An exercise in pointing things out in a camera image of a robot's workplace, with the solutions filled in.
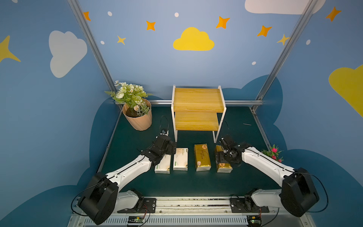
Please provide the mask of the white tissue pack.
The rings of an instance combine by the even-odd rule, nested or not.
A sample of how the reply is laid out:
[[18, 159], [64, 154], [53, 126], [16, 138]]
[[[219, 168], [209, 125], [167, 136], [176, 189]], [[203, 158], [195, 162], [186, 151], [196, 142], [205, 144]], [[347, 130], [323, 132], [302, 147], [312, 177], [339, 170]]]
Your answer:
[[165, 154], [160, 163], [155, 166], [156, 174], [170, 174], [171, 155]]
[[173, 170], [187, 171], [188, 170], [188, 148], [177, 148], [174, 154]]

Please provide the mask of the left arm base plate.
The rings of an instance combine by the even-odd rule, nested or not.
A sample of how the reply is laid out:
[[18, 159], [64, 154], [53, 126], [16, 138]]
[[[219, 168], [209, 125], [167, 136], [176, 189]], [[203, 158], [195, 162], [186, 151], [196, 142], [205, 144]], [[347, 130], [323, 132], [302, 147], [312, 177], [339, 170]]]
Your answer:
[[117, 213], [144, 213], [148, 210], [149, 213], [156, 211], [156, 198], [142, 198], [131, 209], [118, 210]]

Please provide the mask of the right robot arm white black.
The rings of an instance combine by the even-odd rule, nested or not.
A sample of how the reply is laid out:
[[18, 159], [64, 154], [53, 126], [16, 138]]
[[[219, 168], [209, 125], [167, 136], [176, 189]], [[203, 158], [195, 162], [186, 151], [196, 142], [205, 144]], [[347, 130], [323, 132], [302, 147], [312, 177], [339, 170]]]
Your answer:
[[286, 166], [245, 142], [235, 142], [229, 135], [222, 137], [220, 143], [222, 163], [232, 166], [247, 163], [280, 186], [276, 190], [253, 189], [246, 194], [244, 205], [248, 212], [254, 212], [259, 207], [277, 207], [301, 217], [320, 200], [312, 179], [314, 176], [306, 169]]

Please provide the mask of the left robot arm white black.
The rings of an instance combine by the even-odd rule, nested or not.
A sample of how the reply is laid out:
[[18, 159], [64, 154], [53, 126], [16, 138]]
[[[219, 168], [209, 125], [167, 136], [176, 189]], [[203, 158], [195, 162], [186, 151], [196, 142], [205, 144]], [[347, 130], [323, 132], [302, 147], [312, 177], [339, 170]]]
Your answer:
[[168, 135], [158, 135], [156, 141], [130, 163], [107, 174], [96, 173], [87, 188], [75, 196], [78, 200], [76, 206], [83, 211], [84, 217], [89, 217], [96, 225], [104, 223], [116, 212], [153, 213], [154, 205], [137, 190], [121, 190], [158, 165], [165, 155], [175, 154], [176, 146]]

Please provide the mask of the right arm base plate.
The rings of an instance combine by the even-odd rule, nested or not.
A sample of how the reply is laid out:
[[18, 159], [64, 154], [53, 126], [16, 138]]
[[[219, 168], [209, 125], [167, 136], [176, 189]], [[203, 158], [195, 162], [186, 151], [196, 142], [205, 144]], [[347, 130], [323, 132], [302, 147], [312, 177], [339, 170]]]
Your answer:
[[230, 207], [232, 213], [269, 213], [268, 207], [259, 207], [249, 198], [232, 197], [230, 198]]

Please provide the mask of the gold tissue pack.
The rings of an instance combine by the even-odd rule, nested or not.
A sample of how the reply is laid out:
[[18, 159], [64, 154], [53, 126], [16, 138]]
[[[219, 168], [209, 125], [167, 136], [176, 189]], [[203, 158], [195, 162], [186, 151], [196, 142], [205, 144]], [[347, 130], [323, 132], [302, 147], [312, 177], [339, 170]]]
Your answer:
[[217, 173], [231, 173], [233, 168], [225, 160], [225, 152], [222, 146], [216, 145], [215, 147], [215, 160], [216, 160], [216, 172]]
[[197, 172], [209, 171], [211, 169], [211, 161], [207, 144], [195, 144], [194, 155]]

